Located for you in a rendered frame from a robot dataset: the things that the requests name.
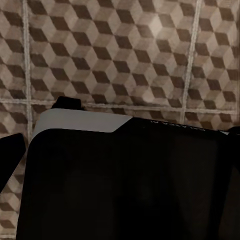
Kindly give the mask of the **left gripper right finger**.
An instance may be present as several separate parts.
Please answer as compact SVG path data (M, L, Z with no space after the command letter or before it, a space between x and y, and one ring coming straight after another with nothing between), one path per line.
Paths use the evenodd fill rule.
M230 132L227 135L224 151L240 173L240 134Z

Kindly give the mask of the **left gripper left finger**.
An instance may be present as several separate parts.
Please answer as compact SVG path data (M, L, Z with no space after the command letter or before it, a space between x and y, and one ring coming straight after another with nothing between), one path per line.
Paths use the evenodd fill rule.
M25 152L26 144L22 133L0 138L0 193Z

